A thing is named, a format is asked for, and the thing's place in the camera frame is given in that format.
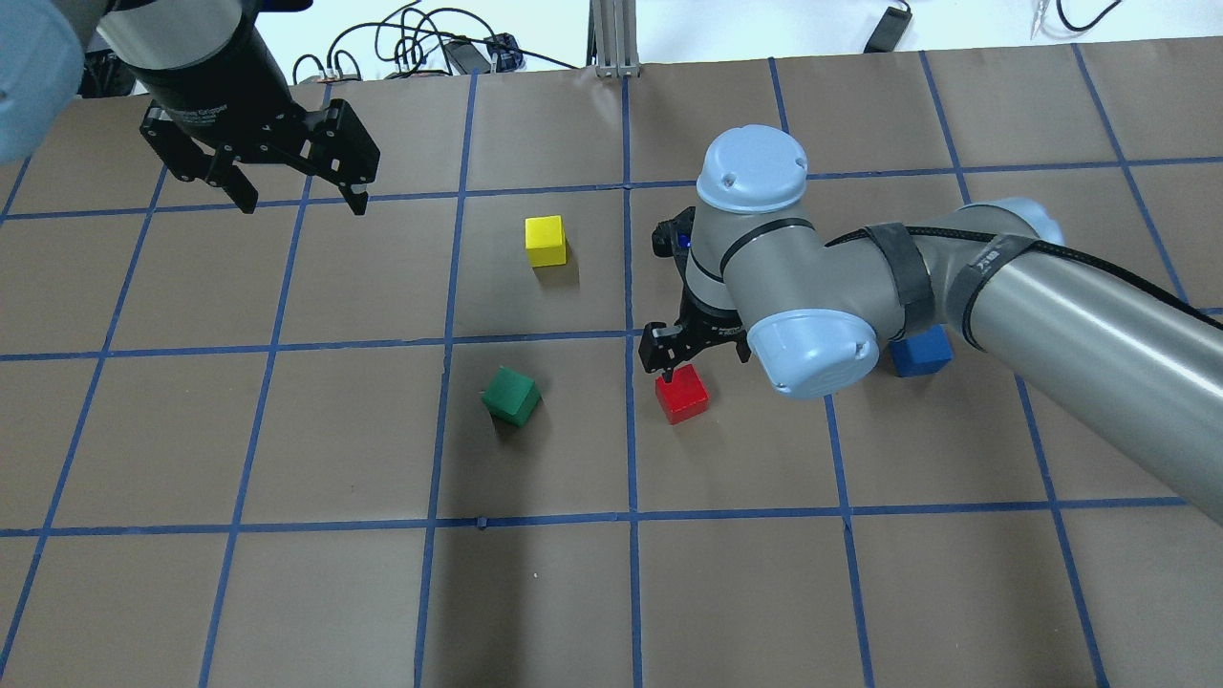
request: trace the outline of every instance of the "green cube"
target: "green cube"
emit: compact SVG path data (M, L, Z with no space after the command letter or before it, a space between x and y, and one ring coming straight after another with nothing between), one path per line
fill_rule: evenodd
M493 417L522 428L539 403L539 390L530 378L501 367L479 398Z

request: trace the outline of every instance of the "red cube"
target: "red cube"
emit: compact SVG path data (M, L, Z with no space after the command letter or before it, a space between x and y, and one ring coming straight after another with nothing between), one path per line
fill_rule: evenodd
M654 380L654 395L658 396L658 403L667 414L667 423L671 425L700 415L709 408L709 393L706 392L692 367L675 369L670 382L659 376Z

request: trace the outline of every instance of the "blue cube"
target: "blue cube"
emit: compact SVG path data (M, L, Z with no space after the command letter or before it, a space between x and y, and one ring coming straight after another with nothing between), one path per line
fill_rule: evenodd
M889 343L898 378L934 375L951 362L951 341L943 325Z

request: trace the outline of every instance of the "white wall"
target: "white wall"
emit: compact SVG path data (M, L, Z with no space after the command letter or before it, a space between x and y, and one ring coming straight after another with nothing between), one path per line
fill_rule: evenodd
M273 55L286 73L302 53L327 51L345 27L378 21L400 0L316 0L301 13L259 18ZM910 0L914 21L900 50L1065 43L1053 7L1044 31L1029 39L1037 0ZM1086 23L1108 0L1063 0L1071 21ZM457 6L484 17L519 44L572 64L586 51L586 0L424 0L422 10ZM638 51L642 62L744 60L766 56L860 53L888 0L638 0ZM439 16L442 31L479 37L476 22ZM394 39L384 32L384 53ZM1223 35L1223 0L1124 0L1082 42ZM366 78L389 72L373 56L373 29L361 29L341 45L361 61ZM1218 68L1218 65L1203 67ZM527 68L552 68L527 60Z

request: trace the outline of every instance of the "light blue joint cover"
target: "light blue joint cover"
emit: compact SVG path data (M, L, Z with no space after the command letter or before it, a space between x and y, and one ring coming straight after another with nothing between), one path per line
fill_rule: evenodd
M818 400L844 390L879 362L874 329L843 310L774 313L747 330L747 342L773 390L795 400Z
M964 207L1002 208L1009 210L1011 214L1018 215L1019 219L1030 224L1036 230L1036 235L1042 240L1057 243L1058 246L1066 244L1065 236L1062 233L1062 225L1058 224L1058 220L1049 216L1049 211L1044 209L1044 205L1031 198L1002 198L985 203L970 203Z
M702 200L728 213L756 214L793 205L807 188L807 153L793 136L750 123L722 132L704 153L696 180Z
M0 164L38 148L76 95L83 61L50 0L0 0Z

